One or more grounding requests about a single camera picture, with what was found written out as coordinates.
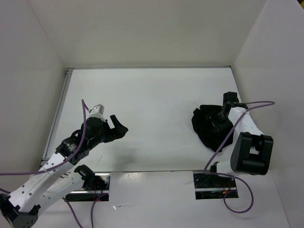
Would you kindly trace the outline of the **black skirt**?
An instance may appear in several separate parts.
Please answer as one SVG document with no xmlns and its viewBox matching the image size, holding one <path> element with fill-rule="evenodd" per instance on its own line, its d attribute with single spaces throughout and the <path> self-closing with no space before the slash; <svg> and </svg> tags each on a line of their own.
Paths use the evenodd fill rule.
<svg viewBox="0 0 304 228">
<path fill-rule="evenodd" d="M 211 122 L 211 116 L 221 110 L 220 105 L 201 105 L 193 112 L 191 119 L 194 132 L 201 142 L 216 152 L 230 131 L 217 131 Z"/>
</svg>

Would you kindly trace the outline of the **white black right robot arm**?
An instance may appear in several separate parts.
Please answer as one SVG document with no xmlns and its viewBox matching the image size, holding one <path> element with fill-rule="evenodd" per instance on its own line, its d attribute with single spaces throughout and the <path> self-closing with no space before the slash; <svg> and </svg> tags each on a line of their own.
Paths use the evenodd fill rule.
<svg viewBox="0 0 304 228">
<path fill-rule="evenodd" d="M 228 120 L 232 122 L 233 127 L 204 168 L 205 173 L 210 173 L 208 175 L 210 185 L 220 186 L 225 181 L 225 174 L 267 174 L 274 140 L 271 136 L 263 134 L 255 125 L 249 113 L 253 109 L 254 107 L 248 109 L 232 107 L 230 109 Z M 216 170 L 212 172 L 209 169 L 212 160 L 233 133 L 236 133 L 238 138 L 230 160 L 215 163 L 213 166 Z"/>
</svg>

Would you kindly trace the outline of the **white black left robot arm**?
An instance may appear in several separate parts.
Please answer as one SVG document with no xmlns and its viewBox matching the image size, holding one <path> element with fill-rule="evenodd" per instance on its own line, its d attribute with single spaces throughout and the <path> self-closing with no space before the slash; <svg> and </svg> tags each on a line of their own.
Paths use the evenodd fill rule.
<svg viewBox="0 0 304 228">
<path fill-rule="evenodd" d="M 62 141 L 40 174 L 10 194 L 1 194 L 0 212 L 11 227 L 32 227 L 48 207 L 75 190 L 102 188 L 103 180 L 78 162 L 98 144 L 121 139 L 128 132 L 115 115 L 110 118 L 113 128 L 100 117 L 89 117 L 79 130 Z"/>
</svg>

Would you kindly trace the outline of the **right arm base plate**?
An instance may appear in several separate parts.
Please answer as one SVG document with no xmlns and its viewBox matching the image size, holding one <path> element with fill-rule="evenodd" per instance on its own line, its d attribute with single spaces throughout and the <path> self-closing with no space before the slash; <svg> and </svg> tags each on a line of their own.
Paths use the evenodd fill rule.
<svg viewBox="0 0 304 228">
<path fill-rule="evenodd" d="M 233 178 L 194 173 L 193 179 L 196 200 L 222 199 L 226 193 L 228 193 L 227 199 L 238 198 L 237 186 Z"/>
</svg>

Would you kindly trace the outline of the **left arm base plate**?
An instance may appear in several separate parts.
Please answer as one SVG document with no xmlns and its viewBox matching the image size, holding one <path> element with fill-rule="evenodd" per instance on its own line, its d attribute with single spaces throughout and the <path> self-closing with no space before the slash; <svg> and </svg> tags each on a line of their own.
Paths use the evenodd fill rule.
<svg viewBox="0 0 304 228">
<path fill-rule="evenodd" d="M 96 172 L 96 176 L 99 176 L 99 180 L 91 185 L 88 189 L 77 189 L 65 196 L 69 202 L 94 202 L 99 196 L 102 195 L 98 201 L 109 200 L 109 188 L 110 188 L 110 173 Z"/>
</svg>

